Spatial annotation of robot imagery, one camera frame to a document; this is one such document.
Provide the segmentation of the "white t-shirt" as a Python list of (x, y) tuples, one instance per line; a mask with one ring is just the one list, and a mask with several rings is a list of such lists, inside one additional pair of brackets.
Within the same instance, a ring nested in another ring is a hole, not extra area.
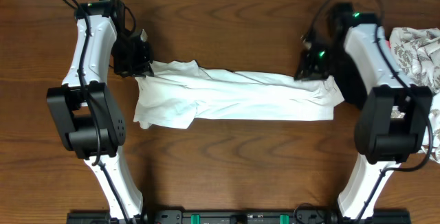
[(138, 78), (134, 122), (187, 129), (194, 119), (332, 120), (344, 98), (333, 77), (301, 81), (255, 71), (205, 69), (196, 61), (153, 62), (152, 77)]

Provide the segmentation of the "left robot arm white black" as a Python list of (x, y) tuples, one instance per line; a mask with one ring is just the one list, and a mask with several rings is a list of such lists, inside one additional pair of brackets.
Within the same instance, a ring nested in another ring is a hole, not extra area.
[(74, 9), (78, 39), (61, 86), (47, 91), (47, 104), (60, 140), (96, 176), (108, 212), (70, 212), (67, 223), (147, 223), (143, 196), (131, 177), (123, 145), (127, 125), (107, 78), (153, 76), (153, 55), (144, 30), (126, 27), (130, 9), (121, 0), (79, 3)]

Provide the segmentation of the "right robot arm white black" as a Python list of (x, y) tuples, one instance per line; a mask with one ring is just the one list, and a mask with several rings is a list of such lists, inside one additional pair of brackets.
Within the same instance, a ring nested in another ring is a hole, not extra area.
[(383, 187), (422, 146), (430, 130), (432, 92), (400, 72), (384, 40), (380, 18), (336, 3), (327, 22), (331, 41), (310, 28), (295, 79), (334, 78), (344, 99), (360, 111), (357, 161), (335, 210), (298, 210), (298, 223), (409, 223), (405, 210), (376, 210)]

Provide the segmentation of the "black garment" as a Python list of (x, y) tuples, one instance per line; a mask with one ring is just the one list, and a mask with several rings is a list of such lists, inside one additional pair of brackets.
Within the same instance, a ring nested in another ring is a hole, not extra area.
[(337, 56), (332, 62), (332, 76), (345, 102), (362, 110), (367, 99), (367, 91), (362, 77), (350, 56)]

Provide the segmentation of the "white leaf-patterned garment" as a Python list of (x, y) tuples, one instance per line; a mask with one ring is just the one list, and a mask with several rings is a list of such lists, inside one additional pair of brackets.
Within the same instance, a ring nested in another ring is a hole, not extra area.
[(439, 162), (439, 29), (417, 30), (393, 28), (391, 53), (403, 72), (418, 86), (430, 88), (433, 99), (429, 119), (433, 129), (433, 149), (430, 159)]

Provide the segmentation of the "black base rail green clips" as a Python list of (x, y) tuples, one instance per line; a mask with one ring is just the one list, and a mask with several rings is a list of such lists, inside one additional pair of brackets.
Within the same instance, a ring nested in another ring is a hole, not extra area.
[[(110, 217), (108, 212), (72, 212), (67, 214), (67, 224), (124, 223), (124, 219)], [(342, 217), (335, 210), (300, 205), (292, 212), (186, 212), (163, 210), (154, 218), (137, 215), (130, 223), (142, 224), (411, 224), (407, 210), (375, 210), (372, 217), (359, 222)]]

